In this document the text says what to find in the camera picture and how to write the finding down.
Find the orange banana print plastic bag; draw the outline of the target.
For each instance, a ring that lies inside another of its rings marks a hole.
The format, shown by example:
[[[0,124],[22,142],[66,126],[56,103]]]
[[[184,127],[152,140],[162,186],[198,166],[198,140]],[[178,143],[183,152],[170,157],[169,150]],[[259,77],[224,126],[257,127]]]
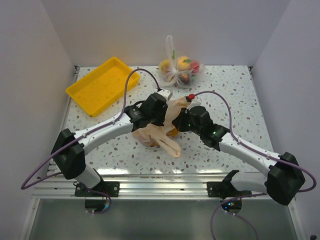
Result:
[[[156,126],[149,123],[146,127],[135,130],[132,136],[147,147],[160,146],[169,155],[178,158],[181,155],[181,147],[173,140],[179,133],[172,121],[178,117],[180,111],[187,108],[186,97],[180,97],[168,101],[168,109],[165,114],[164,126]]]

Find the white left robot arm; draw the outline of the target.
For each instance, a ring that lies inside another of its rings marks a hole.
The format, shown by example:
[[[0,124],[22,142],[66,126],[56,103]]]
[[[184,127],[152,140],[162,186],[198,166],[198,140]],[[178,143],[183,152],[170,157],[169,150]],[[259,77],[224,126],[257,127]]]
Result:
[[[107,185],[102,176],[86,164],[86,155],[109,140],[145,128],[148,124],[163,126],[171,97],[172,92],[163,89],[149,95],[140,106],[126,106],[102,123],[76,132],[62,130],[51,155],[64,178],[78,181],[79,188],[85,193],[106,197]]]

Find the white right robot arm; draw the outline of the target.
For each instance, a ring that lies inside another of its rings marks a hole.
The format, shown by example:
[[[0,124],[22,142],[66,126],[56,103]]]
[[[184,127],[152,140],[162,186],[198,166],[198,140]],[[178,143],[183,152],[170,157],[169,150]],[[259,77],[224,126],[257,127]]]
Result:
[[[179,132],[193,132],[205,146],[234,156],[257,170],[231,170],[222,182],[207,183],[209,197],[226,199],[257,192],[287,206],[306,181],[294,155],[269,152],[233,137],[230,129],[213,122],[203,106],[182,109],[172,124]]]

